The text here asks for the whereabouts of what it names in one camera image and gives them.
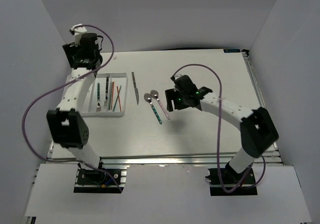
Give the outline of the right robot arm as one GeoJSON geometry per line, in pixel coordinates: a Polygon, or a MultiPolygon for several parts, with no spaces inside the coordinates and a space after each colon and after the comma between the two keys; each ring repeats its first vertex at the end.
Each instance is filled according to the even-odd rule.
{"type": "Polygon", "coordinates": [[[245,169],[278,140],[279,134],[266,108],[250,109],[221,99],[210,88],[198,89],[188,75],[174,80],[174,85],[165,90],[169,112],[197,108],[221,117],[240,131],[241,148],[225,166],[229,182],[243,179],[245,169]]]}

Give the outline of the teal handled fork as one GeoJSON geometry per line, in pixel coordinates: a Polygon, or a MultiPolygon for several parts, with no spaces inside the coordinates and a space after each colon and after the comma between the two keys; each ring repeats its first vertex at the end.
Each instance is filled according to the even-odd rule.
{"type": "Polygon", "coordinates": [[[101,102],[100,102],[100,83],[97,83],[96,87],[96,96],[97,96],[97,106],[96,106],[96,111],[100,112],[101,111],[101,102]]]}

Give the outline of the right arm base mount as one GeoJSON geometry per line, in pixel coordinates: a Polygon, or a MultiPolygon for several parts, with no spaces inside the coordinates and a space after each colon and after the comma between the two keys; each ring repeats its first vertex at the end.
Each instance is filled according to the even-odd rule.
{"type": "MultiPolygon", "coordinates": [[[[253,196],[257,195],[258,191],[257,188],[251,187],[256,183],[256,178],[251,168],[245,179],[241,182],[238,188],[233,191],[232,193],[226,193],[220,184],[218,178],[218,169],[217,168],[210,168],[208,169],[208,175],[205,176],[206,181],[209,183],[210,195],[211,196],[253,196]]],[[[241,173],[237,177],[234,177],[231,173],[229,173],[225,168],[221,169],[221,176],[225,188],[227,190],[232,189],[241,179],[243,174],[241,173]]]]}

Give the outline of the black handled table knife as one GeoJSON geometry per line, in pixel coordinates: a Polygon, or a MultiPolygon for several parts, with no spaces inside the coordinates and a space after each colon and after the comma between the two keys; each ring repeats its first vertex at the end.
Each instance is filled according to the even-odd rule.
{"type": "Polygon", "coordinates": [[[134,93],[135,93],[135,98],[136,98],[136,103],[137,105],[139,104],[139,90],[136,86],[136,79],[135,79],[135,74],[134,72],[131,73],[131,76],[132,76],[132,82],[133,82],[133,88],[134,88],[134,93]]]}

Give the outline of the pink handled spoon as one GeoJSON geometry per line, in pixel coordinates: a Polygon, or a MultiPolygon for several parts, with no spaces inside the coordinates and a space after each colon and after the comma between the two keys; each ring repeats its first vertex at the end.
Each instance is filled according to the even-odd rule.
{"type": "Polygon", "coordinates": [[[158,91],[156,91],[156,90],[151,90],[151,91],[150,91],[150,94],[151,94],[151,96],[152,96],[154,99],[156,99],[156,101],[158,102],[158,104],[159,104],[159,106],[161,107],[163,113],[165,114],[167,120],[170,120],[170,116],[169,116],[169,114],[167,113],[167,110],[164,108],[164,106],[163,106],[163,104],[162,104],[162,102],[161,102],[161,100],[160,100],[158,91]]]}

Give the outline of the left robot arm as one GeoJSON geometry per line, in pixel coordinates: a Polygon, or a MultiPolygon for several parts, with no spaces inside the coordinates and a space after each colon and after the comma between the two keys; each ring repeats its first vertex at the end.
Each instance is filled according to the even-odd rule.
{"type": "Polygon", "coordinates": [[[92,167],[89,178],[101,183],[106,171],[99,167],[101,158],[88,144],[89,128],[81,117],[85,98],[96,78],[92,70],[102,63],[97,40],[97,34],[84,33],[78,35],[74,43],[63,46],[72,70],[71,84],[56,109],[47,112],[46,118],[54,143],[72,153],[83,165],[92,167]]]}

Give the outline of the teal chopstick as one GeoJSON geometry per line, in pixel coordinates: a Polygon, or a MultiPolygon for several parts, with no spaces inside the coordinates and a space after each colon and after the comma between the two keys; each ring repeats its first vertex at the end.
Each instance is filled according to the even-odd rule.
{"type": "Polygon", "coordinates": [[[115,109],[116,109],[116,107],[117,107],[117,104],[118,104],[118,99],[117,99],[118,97],[116,97],[116,100],[115,100],[115,104],[114,104],[114,106],[113,106],[113,112],[115,111],[115,109]]]}
{"type": "Polygon", "coordinates": [[[107,103],[107,110],[109,111],[110,110],[110,107],[111,107],[111,101],[112,101],[112,90],[113,90],[113,84],[111,83],[111,86],[109,87],[109,90],[108,90],[108,103],[107,103]]]}

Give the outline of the teal handled spoon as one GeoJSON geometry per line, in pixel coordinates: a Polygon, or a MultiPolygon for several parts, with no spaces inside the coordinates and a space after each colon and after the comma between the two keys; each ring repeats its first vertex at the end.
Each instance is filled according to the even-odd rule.
{"type": "Polygon", "coordinates": [[[153,111],[154,115],[157,118],[158,123],[162,124],[162,120],[161,120],[156,108],[153,105],[151,94],[150,93],[145,93],[144,94],[144,100],[149,103],[150,107],[152,108],[152,111],[153,111]]]}

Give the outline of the black handled fork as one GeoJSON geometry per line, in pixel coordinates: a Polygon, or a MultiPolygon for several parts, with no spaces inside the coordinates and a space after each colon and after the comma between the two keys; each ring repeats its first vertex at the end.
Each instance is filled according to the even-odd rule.
{"type": "Polygon", "coordinates": [[[106,107],[108,104],[108,96],[109,96],[109,77],[106,77],[105,79],[105,99],[104,99],[104,104],[103,106],[106,107]]]}

